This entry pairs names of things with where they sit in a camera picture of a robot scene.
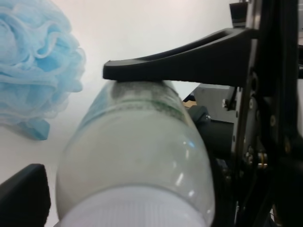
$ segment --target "bolt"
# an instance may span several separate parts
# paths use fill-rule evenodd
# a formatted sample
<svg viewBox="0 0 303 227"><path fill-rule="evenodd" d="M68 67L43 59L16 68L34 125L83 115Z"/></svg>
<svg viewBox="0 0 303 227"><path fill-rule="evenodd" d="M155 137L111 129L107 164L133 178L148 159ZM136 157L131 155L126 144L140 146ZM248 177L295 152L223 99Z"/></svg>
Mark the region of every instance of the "bolt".
<svg viewBox="0 0 303 227"><path fill-rule="evenodd" d="M258 153L258 169L266 169L267 168L267 154L266 153Z"/></svg>
<svg viewBox="0 0 303 227"><path fill-rule="evenodd" d="M250 99L250 109L252 109L254 107L254 100L251 98Z"/></svg>
<svg viewBox="0 0 303 227"><path fill-rule="evenodd" d="M245 158L246 158L246 163L251 166L253 163L253 156L252 154L250 154L249 152L246 152L245 154Z"/></svg>
<svg viewBox="0 0 303 227"><path fill-rule="evenodd" d="M274 127L276 124L276 117L274 115L270 116L270 126Z"/></svg>

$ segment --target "plastic bottle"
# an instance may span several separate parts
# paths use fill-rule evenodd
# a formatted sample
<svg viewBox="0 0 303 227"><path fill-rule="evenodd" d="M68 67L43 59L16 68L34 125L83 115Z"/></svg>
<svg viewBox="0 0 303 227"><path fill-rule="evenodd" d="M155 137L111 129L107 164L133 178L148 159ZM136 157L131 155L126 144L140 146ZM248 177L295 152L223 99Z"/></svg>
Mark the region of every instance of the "plastic bottle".
<svg viewBox="0 0 303 227"><path fill-rule="evenodd" d="M108 82L64 152L56 199L62 227L209 227L207 152L172 84Z"/></svg>

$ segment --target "white backdrop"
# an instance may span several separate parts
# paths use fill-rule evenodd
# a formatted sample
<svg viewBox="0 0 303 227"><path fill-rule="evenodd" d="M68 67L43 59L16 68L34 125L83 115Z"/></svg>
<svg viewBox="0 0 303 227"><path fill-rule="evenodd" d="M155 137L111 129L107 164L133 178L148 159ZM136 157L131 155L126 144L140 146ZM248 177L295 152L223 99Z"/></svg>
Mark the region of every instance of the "white backdrop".
<svg viewBox="0 0 303 227"><path fill-rule="evenodd" d="M47 168L52 208L47 227L58 221L54 200L55 171L68 139L105 81L108 60L154 54L231 27L227 0L54 0L70 19L73 34L87 55L84 89L71 94L67 109L49 120L46 141L34 141L0 127L0 183L30 163ZM197 84L174 83L182 98Z"/></svg>

